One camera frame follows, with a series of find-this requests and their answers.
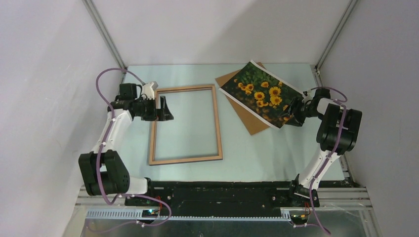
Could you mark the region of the sunflower photo print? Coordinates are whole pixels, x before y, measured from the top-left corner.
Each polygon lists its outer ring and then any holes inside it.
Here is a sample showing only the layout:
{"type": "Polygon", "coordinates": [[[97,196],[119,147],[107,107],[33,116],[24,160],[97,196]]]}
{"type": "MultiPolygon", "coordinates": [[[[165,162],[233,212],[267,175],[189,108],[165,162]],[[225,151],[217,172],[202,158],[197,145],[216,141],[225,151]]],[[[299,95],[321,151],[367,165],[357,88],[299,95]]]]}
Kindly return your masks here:
{"type": "Polygon", "coordinates": [[[280,116],[294,98],[303,93],[253,60],[219,90],[266,125],[280,129],[280,116]]]}

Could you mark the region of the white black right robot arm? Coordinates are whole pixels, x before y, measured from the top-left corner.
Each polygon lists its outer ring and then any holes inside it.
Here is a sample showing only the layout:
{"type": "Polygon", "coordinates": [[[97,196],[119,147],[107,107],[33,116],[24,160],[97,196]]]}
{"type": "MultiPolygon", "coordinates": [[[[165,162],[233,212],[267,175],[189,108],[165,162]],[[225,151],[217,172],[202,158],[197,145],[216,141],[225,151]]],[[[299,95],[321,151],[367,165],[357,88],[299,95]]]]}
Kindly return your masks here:
{"type": "Polygon", "coordinates": [[[302,126],[307,118],[318,118],[321,123],[316,135],[318,148],[305,169],[291,181],[288,202],[301,206],[314,198],[321,179],[330,166],[343,154],[351,151],[358,138],[362,112],[348,109],[345,94],[342,99],[331,97],[330,87],[315,87],[294,97],[285,108],[285,116],[302,126]]]}

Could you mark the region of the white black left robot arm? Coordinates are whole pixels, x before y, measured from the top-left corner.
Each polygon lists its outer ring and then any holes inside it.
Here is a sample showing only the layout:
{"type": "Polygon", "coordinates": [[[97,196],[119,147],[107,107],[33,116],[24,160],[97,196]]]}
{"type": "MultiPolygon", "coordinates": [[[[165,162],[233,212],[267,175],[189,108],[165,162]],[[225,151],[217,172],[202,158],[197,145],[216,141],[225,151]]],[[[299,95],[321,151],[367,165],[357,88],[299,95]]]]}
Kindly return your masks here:
{"type": "Polygon", "coordinates": [[[168,121],[174,117],[165,96],[156,97],[155,81],[144,85],[122,83],[115,100],[107,104],[107,120],[98,142],[78,160],[89,196],[137,195],[143,205],[152,205],[156,192],[148,187],[148,178],[130,176],[119,149],[135,118],[143,121],[168,121]]]}

